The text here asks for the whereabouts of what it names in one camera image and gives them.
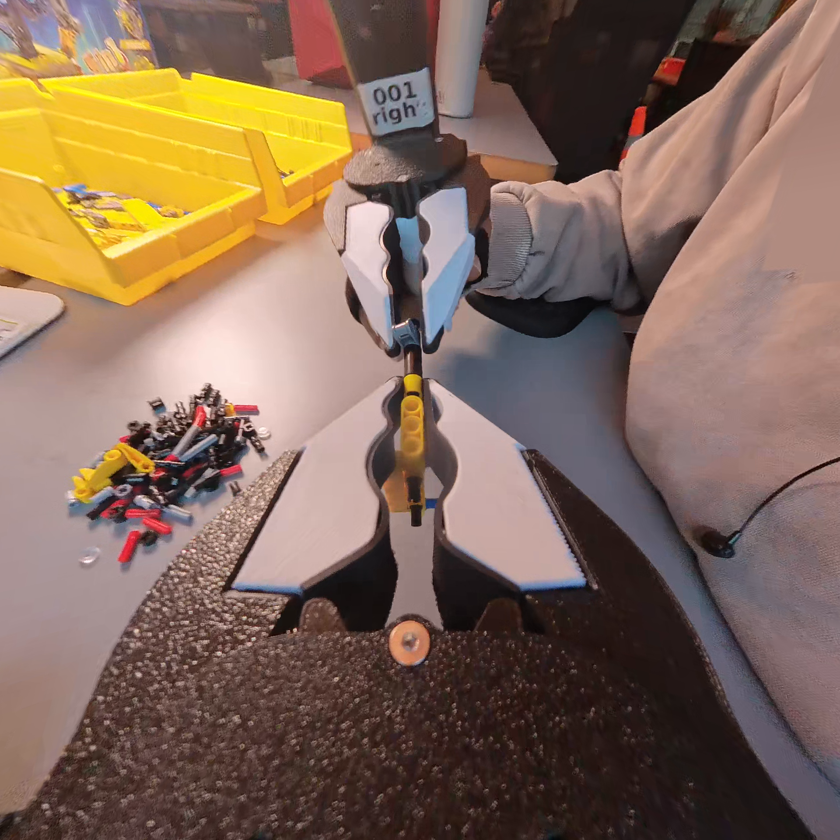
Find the red bag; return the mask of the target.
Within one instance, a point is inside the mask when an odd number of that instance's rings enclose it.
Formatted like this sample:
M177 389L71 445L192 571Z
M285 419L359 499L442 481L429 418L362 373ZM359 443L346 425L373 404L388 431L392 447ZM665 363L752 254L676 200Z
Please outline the red bag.
M440 2L289 1L300 78L340 88L428 70Z

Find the yellow storage bin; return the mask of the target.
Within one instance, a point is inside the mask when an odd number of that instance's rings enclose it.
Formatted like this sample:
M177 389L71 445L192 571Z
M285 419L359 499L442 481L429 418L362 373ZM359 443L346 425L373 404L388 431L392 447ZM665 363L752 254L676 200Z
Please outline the yellow storage bin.
M181 114L194 121L245 132L255 159L267 213L281 225L321 201L340 179L353 148L344 105L236 80L177 70L142 70L44 80L47 91L72 91ZM280 178L277 168L293 170Z
M245 241L267 210L250 129L78 89L2 80L2 267L123 306ZM64 187L178 207L112 245Z

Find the pile of small building pieces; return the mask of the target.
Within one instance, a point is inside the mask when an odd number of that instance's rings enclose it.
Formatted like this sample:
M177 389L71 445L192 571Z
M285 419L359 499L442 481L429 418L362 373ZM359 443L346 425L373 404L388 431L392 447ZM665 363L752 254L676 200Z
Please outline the pile of small building pieces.
M126 433L79 468L65 495L72 517L115 531L117 562L128 567L194 524L193 510L223 490L244 490L249 453L267 457L257 436L256 403L233 402L211 382L183 402L149 401L153 419L131 421Z

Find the white water bottle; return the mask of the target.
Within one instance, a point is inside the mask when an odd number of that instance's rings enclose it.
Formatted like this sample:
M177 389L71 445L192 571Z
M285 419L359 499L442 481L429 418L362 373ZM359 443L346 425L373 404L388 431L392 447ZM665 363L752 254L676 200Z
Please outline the white water bottle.
M488 1L440 2L435 87L441 116L472 116L488 6Z

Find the black office chair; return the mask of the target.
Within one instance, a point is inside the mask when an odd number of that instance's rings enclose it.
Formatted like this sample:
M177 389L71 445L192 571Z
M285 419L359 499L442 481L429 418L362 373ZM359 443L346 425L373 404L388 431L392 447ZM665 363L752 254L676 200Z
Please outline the black office chair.
M629 121L690 1L506 1L486 48L556 158L555 179L618 163Z

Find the person's beige sweatshirt torso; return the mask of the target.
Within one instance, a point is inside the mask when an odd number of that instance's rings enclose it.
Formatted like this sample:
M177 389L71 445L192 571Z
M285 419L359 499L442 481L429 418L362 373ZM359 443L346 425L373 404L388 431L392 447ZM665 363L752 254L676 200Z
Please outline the person's beige sweatshirt torso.
M795 2L633 147L623 225L649 300L633 453L782 717L838 788L838 2Z

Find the heap of yellow building pieces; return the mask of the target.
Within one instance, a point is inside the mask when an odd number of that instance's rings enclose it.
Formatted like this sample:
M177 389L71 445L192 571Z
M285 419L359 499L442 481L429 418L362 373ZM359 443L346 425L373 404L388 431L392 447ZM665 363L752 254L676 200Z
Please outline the heap of yellow building pieces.
M59 186L53 193L100 249L128 242L190 214L174 205L159 205L125 193L92 190L84 184Z

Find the yellow beam assembly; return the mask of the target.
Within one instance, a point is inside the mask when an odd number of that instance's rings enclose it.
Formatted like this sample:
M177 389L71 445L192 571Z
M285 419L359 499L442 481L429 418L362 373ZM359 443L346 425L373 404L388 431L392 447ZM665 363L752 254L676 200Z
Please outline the yellow beam assembly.
M395 463L383 490L390 513L406 513L411 527L419 528L428 509L425 491L427 468L426 408L423 351L408 344L403 352L404 371L395 436Z

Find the person's right hand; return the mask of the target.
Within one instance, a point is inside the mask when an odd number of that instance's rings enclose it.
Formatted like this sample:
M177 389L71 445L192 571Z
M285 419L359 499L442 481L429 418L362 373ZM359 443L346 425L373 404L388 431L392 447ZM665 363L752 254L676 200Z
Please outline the person's right hand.
M382 337L379 336L379 334L371 326L349 278L345 281L344 297L353 320L359 323L360 326L367 332L373 343L382 350L387 357L391 359L399 357L402 352L399 345L394 344L393 347L387 346Z

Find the orange traffic cone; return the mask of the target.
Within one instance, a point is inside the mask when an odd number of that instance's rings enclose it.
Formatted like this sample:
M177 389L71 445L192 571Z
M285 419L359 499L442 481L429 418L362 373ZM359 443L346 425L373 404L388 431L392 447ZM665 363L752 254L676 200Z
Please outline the orange traffic cone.
M647 110L648 109L646 106L639 106L635 108L631 123L628 128L626 139L623 144L621 155L619 157L620 162L624 162L632 146L644 136L647 119Z

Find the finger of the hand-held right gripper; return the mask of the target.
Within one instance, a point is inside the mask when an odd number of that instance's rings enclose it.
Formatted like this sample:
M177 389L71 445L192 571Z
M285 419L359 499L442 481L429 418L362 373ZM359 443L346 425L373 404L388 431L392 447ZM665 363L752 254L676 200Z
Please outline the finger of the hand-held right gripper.
M346 211L344 233L341 260L347 279L373 329L393 347L402 281L389 249L396 233L393 210L381 203L354 204Z
M417 206L422 258L423 348L435 350L451 327L476 255L469 230L467 190L447 187L426 196Z

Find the person's right forearm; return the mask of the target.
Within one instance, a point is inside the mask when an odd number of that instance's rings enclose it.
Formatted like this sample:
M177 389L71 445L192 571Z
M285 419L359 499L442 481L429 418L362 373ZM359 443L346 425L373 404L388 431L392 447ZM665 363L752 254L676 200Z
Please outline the person's right forearm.
M488 257L478 293L495 299L590 298L633 312L643 297L623 230L623 178L601 171L570 185L491 187Z

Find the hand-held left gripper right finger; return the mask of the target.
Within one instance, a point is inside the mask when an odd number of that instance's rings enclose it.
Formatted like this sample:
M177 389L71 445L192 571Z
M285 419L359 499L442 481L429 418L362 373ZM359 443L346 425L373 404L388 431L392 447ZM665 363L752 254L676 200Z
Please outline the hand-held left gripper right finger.
M498 426L426 380L427 464L442 485L433 586L444 621L477 621L506 598L583 590L585 571L527 459Z

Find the robot kit box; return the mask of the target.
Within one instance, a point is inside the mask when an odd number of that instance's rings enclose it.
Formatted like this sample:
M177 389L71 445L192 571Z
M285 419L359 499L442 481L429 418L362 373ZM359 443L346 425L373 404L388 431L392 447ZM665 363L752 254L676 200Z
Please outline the robot kit box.
M38 81L157 67L137 2L1 2L2 80Z

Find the adjacent grey table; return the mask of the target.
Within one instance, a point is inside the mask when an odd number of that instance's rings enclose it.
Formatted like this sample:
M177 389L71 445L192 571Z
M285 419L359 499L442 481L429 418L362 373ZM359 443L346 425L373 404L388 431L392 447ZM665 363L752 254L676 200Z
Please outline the adjacent grey table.
M341 102L355 151L371 145L361 107L352 90L323 87L298 77L293 56L264 61L271 86L304 96ZM441 116L441 133L451 133L467 143L468 152L477 154L492 180L528 184L551 181L557 161L530 120L514 90L494 82L485 68L479 69L471 117Z

